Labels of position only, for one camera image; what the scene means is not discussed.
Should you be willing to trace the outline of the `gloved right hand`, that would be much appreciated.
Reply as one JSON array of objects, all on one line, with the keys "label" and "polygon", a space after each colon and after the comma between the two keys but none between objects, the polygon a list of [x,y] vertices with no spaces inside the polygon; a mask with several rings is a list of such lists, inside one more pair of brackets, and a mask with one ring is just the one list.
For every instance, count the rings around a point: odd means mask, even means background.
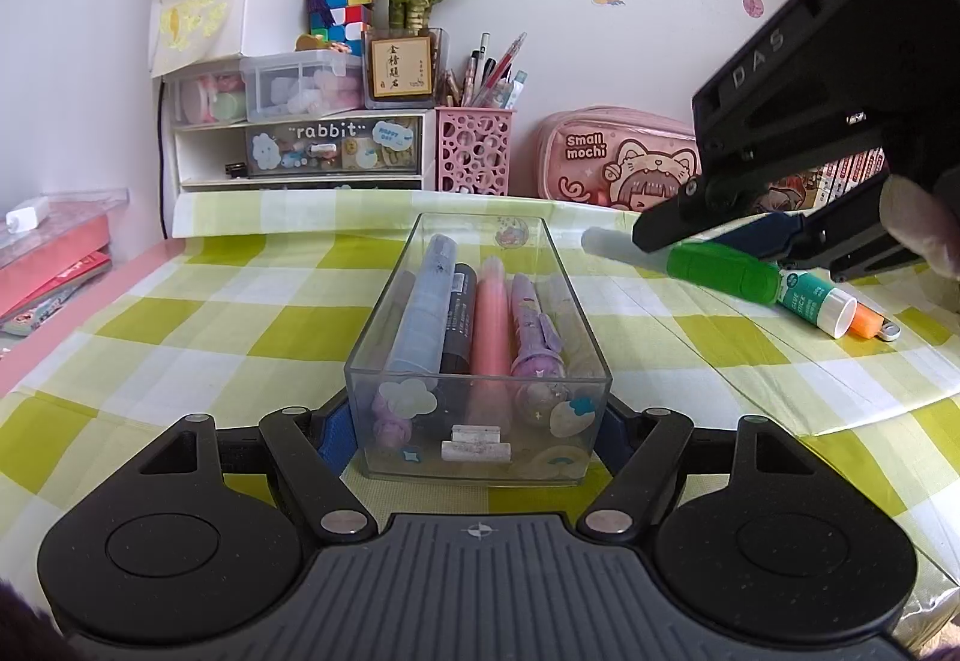
[{"label": "gloved right hand", "polygon": [[940,277],[960,276],[958,220],[942,199],[905,177],[890,175],[878,200],[880,223]]}]

